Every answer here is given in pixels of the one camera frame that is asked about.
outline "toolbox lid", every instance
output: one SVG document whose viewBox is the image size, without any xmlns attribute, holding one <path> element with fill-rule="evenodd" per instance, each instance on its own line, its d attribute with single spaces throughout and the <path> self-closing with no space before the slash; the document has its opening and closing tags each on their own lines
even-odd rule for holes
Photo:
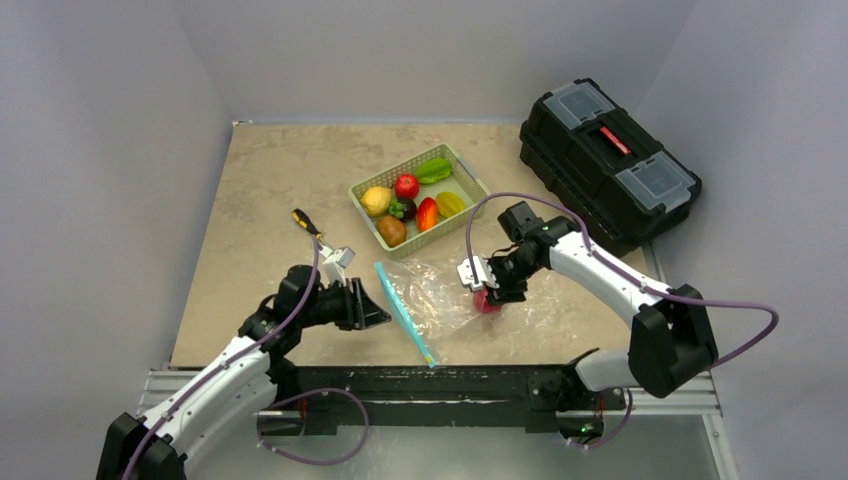
<svg viewBox="0 0 848 480">
<path fill-rule="evenodd" d="M 573 130 L 587 120 L 615 110 L 615 106 L 592 84 L 569 83 L 551 91 L 544 104 L 566 128 Z"/>
<path fill-rule="evenodd" d="M 615 178 L 646 209 L 662 204 L 666 212 L 686 203 L 692 196 L 689 187 L 695 184 L 695 179 L 664 151 L 618 172 Z"/>
</svg>

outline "red fruit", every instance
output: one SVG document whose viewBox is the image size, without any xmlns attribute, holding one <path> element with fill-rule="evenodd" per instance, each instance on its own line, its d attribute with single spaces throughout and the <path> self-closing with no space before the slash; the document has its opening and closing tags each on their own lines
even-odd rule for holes
<svg viewBox="0 0 848 480">
<path fill-rule="evenodd" d="M 411 173 L 404 173 L 395 182 L 395 194 L 398 198 L 415 198 L 420 190 L 418 179 Z"/>
<path fill-rule="evenodd" d="M 501 310 L 500 305 L 497 307 L 493 307 L 491 304 L 489 304 L 489 300 L 486 299 L 486 290 L 474 292 L 472 301 L 474 302 L 474 308 L 476 308 L 477 311 L 480 313 L 492 313 L 499 312 Z"/>
<path fill-rule="evenodd" d="M 433 228 L 437 223 L 439 223 L 439 207 L 436 205 L 436 201 L 430 197 L 421 200 L 418 211 L 415 213 L 415 224 L 418 225 L 418 231 L 423 232 Z"/>
</svg>

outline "black toolbox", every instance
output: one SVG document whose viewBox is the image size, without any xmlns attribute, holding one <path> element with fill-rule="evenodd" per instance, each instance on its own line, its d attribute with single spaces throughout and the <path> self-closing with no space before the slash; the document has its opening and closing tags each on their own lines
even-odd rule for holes
<svg viewBox="0 0 848 480">
<path fill-rule="evenodd" d="M 701 179 L 592 79 L 537 100 L 521 142 L 521 160 L 619 257 L 686 219 L 701 193 Z"/>
</svg>

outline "red apple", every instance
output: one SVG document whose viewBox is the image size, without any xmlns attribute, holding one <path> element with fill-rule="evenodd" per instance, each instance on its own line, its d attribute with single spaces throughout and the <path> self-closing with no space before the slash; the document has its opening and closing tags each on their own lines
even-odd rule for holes
<svg viewBox="0 0 848 480">
<path fill-rule="evenodd" d="M 398 198 L 415 198 L 420 190 L 418 179 L 411 173 L 404 173 L 395 182 L 395 194 Z"/>
</svg>

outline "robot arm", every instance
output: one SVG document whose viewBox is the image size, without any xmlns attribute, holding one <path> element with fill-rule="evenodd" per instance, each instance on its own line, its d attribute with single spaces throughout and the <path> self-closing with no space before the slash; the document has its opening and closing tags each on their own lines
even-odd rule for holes
<svg viewBox="0 0 848 480">
<path fill-rule="evenodd" d="M 341 330 L 365 330 L 391 317 L 365 293 L 360 279 L 348 279 L 344 268 L 353 252 L 326 244 L 321 253 L 331 281 L 321 285 L 317 275 L 304 308 L 270 341 L 240 357 L 229 359 L 272 332 L 291 313 L 305 291 L 311 267 L 289 269 L 276 295 L 269 297 L 239 328 L 226 348 L 188 384 L 140 418 L 124 413 L 109 427 L 96 478 L 120 478 L 142 437 L 165 419 L 136 465 L 138 478 L 184 480 L 228 434 L 275 400 L 301 393 L 297 367 L 285 356 L 300 343 L 304 328 L 333 323 Z M 273 304 L 267 303 L 273 298 Z M 199 384 L 208 375 L 213 376 Z M 188 400 L 173 414 L 175 399 Z"/>
<path fill-rule="evenodd" d="M 704 307 L 672 303 L 643 291 L 648 286 L 701 298 L 694 288 L 684 285 L 671 289 L 633 270 L 594 243 L 587 249 L 575 223 L 564 217 L 544 222 L 525 202 L 507 209 L 498 221 L 516 249 L 500 257 L 474 257 L 476 280 L 469 261 L 464 261 L 457 267 L 464 285 L 473 291 L 485 291 L 492 306 L 522 302 L 527 279 L 547 268 L 580 283 L 631 329 L 629 348 L 588 352 L 569 364 L 577 396 L 610 387 L 642 387 L 664 398 L 718 360 Z M 597 255 L 604 255 L 641 279 L 642 286 L 636 287 L 622 278 L 601 263 Z"/>
</svg>

